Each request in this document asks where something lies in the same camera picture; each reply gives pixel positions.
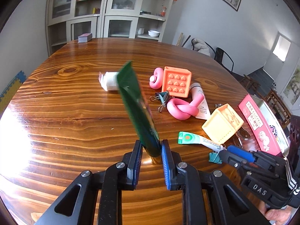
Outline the person's right hand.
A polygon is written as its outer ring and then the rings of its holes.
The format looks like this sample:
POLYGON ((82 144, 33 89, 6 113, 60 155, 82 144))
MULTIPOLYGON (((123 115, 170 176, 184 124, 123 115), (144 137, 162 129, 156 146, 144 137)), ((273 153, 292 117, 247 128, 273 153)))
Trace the person's right hand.
POLYGON ((286 206, 284 209, 267 209, 263 201, 260 201, 258 209, 267 220, 274 221, 276 225, 288 224, 296 212, 296 209, 291 206, 286 206))

